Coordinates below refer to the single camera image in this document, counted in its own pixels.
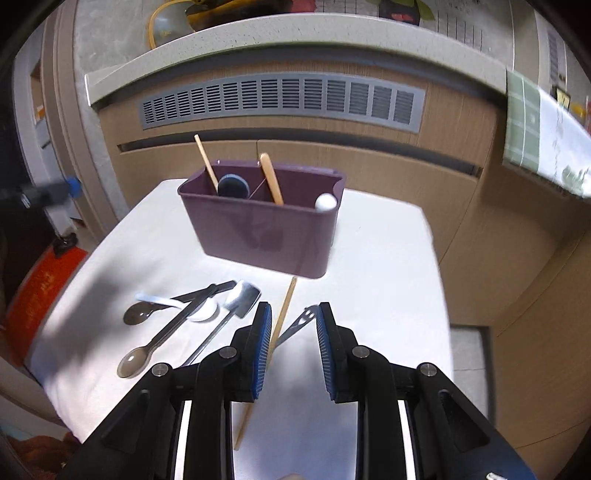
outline metal spatula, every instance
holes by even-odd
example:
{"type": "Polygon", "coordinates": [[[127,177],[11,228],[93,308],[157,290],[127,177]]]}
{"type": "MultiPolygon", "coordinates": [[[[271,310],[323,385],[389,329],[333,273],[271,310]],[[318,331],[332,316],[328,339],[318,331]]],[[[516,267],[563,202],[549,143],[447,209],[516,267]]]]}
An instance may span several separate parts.
{"type": "Polygon", "coordinates": [[[228,314],[181,366],[186,367],[187,365],[191,365],[191,363],[193,363],[199,354],[205,350],[205,347],[209,345],[213,338],[224,328],[224,325],[227,324],[234,315],[243,319],[246,314],[250,312],[260,296],[261,291],[254,285],[243,280],[239,281],[236,286],[231,289],[223,304],[223,308],[228,311],[228,314]]]}

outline cabinet door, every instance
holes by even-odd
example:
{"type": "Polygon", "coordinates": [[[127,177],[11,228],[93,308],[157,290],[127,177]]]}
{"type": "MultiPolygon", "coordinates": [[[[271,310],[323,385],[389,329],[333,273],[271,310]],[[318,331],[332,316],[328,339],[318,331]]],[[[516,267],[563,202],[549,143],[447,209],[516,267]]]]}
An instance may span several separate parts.
{"type": "MultiPolygon", "coordinates": [[[[256,160],[256,141],[204,142],[210,161],[256,160]]],[[[117,180],[133,208],[163,180],[186,179],[203,167],[195,142],[123,152],[113,159],[117,180]]]]}
{"type": "Polygon", "coordinates": [[[400,155],[311,142],[257,143],[273,161],[335,168],[347,175],[346,187],[403,200],[423,209],[437,258],[451,243],[478,181],[471,176],[400,155]]]}

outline purple plastic container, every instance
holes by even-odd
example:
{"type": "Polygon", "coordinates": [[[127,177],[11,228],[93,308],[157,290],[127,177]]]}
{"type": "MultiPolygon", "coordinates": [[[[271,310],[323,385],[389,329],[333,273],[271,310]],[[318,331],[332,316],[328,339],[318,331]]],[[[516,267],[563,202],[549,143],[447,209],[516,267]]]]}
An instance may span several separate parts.
{"type": "Polygon", "coordinates": [[[178,194],[207,255],[320,278],[328,266],[346,177],[327,168],[274,167],[282,206],[273,203],[262,169],[254,161],[212,165],[219,179],[227,173],[244,178],[251,190],[249,200],[218,197],[205,168],[183,183],[178,194]],[[314,204],[322,193],[336,197],[335,209],[316,212],[314,204]]]}

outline wooden wall panel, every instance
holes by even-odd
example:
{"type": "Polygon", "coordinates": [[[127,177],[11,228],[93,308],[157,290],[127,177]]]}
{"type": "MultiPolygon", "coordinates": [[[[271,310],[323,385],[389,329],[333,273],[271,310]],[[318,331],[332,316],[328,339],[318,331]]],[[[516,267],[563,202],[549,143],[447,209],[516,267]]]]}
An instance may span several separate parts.
{"type": "Polygon", "coordinates": [[[591,418],[589,286],[591,231],[543,294],[494,336],[497,426],[514,447],[591,418]]]}
{"type": "Polygon", "coordinates": [[[495,322],[588,215],[583,202],[501,165],[505,129],[500,125],[491,162],[440,263],[455,324],[495,322]]]}
{"type": "Polygon", "coordinates": [[[185,75],[157,87],[146,88],[139,94],[108,105],[99,111],[106,141],[115,145],[178,132],[198,132],[219,128],[301,128],[345,132],[417,145],[479,167],[483,167],[490,156],[498,115],[498,109],[483,99],[470,97],[424,79],[379,67],[318,61],[261,63],[185,75]],[[143,130],[139,122],[138,101],[146,95],[163,89],[240,74],[288,71],[355,74],[423,88],[426,90],[426,98],[421,130],[418,134],[413,134],[359,122],[297,116],[247,116],[198,120],[148,130],[143,130]]]}
{"type": "MultiPolygon", "coordinates": [[[[256,141],[204,142],[203,145],[210,161],[256,160],[256,141]]],[[[125,200],[134,207],[161,181],[185,179],[203,168],[203,160],[193,142],[121,153],[113,158],[113,167],[125,200]]]]}
{"type": "Polygon", "coordinates": [[[530,286],[493,323],[491,332],[494,336],[500,335],[515,323],[552,284],[585,235],[589,226],[588,217],[589,212],[587,212],[587,219],[582,217],[580,223],[577,223],[574,229],[567,233],[554,255],[548,260],[548,263],[542,268],[530,286]]]}
{"type": "Polygon", "coordinates": [[[553,480],[569,461],[590,426],[591,420],[586,420],[556,436],[520,447],[517,453],[538,480],[553,480]]]}
{"type": "Polygon", "coordinates": [[[279,163],[336,168],[347,175],[347,188],[419,205],[431,225],[438,258],[452,241],[478,182],[422,161],[358,148],[259,141],[258,151],[279,163]]]}

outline white countertop edge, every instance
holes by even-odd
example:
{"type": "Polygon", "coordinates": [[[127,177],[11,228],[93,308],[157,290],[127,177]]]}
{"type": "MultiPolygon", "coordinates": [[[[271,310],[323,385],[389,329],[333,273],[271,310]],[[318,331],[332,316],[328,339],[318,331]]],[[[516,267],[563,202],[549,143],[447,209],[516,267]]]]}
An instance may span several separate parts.
{"type": "Polygon", "coordinates": [[[151,50],[106,76],[85,77],[90,105],[113,92],[190,60],[227,51],[293,43],[355,46],[388,51],[438,64],[506,93],[500,61],[425,28],[347,14],[287,14],[208,28],[151,50]]]}

